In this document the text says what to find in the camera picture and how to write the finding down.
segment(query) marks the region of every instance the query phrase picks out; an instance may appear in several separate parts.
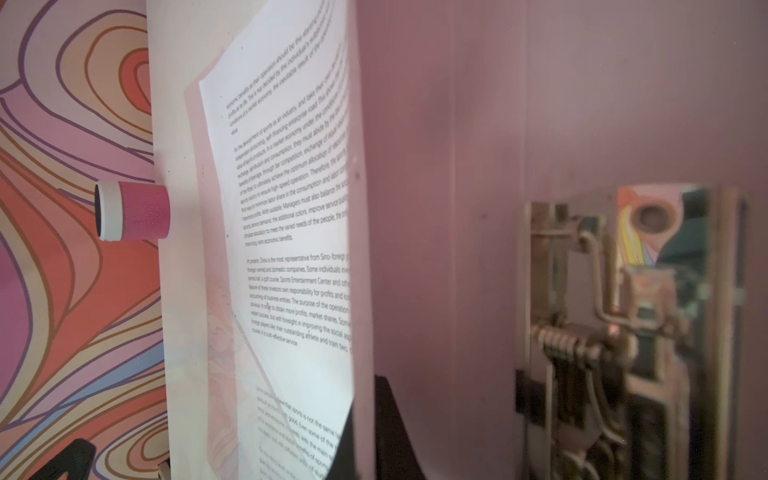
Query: swirly wall mural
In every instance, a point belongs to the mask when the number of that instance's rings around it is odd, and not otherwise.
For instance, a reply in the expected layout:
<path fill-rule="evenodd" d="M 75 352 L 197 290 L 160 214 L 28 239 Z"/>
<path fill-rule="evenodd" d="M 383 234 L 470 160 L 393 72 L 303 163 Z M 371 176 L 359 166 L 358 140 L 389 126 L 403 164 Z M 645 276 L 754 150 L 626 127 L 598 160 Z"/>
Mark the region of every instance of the swirly wall mural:
<path fill-rule="evenodd" d="M 157 246 L 103 243 L 96 180 L 151 182 L 144 0 L 0 0 L 0 479 L 76 438 L 167 456 Z"/>

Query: colorful wavy lines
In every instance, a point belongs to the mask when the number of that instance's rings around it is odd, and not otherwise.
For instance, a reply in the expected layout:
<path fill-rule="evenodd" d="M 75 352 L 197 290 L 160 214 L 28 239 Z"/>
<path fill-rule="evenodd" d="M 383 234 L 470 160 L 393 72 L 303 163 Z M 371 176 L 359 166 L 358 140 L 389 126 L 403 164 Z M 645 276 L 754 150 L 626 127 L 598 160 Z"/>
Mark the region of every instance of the colorful wavy lines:
<path fill-rule="evenodd" d="M 0 1 L 0 479 L 72 439 L 94 478 L 167 456 L 157 248 L 102 243 L 96 180 L 151 182 L 145 5 Z"/>

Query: pink wall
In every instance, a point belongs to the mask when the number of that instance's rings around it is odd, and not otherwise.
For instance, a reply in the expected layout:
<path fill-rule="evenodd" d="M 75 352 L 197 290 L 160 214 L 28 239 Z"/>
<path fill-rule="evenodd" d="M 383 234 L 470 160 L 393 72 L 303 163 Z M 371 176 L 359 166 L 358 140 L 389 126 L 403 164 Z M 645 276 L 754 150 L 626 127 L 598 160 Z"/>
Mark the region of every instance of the pink wall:
<path fill-rule="evenodd" d="M 429 478 L 513 467 L 523 13 L 359 2 L 376 371 Z"/>
<path fill-rule="evenodd" d="M 523 197 L 681 180 L 750 198 L 737 478 L 768 470 L 768 4 L 393 0 L 358 19 L 376 370 L 430 478 L 513 469 Z"/>

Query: black object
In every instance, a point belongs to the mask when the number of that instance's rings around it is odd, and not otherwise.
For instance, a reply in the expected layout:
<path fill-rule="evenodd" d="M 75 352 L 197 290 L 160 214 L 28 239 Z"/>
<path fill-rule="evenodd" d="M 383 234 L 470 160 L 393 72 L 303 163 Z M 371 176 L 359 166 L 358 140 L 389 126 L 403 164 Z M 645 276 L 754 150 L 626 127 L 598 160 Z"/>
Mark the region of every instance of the black object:
<path fill-rule="evenodd" d="M 395 396 L 386 377 L 375 377 L 376 390 L 376 478 L 377 480 L 425 480 L 402 423 Z M 355 480 L 353 408 L 349 408 L 339 448 L 326 480 Z"/>
<path fill-rule="evenodd" d="M 88 480 L 95 456 L 94 444 L 84 439 L 75 439 L 29 480 L 59 480 L 65 473 L 67 480 Z"/>

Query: pink surface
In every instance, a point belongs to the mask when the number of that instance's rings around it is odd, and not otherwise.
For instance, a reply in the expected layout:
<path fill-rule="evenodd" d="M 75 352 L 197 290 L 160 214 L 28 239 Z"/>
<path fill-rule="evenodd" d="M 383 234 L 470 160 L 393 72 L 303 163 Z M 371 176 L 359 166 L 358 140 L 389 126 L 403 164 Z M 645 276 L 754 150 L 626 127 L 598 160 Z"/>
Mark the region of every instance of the pink surface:
<path fill-rule="evenodd" d="M 358 9 L 376 373 L 428 478 L 512 478 L 525 3 Z"/>
<path fill-rule="evenodd" d="M 123 195 L 122 240 L 156 240 L 168 236 L 170 204 L 162 185 L 120 182 Z"/>

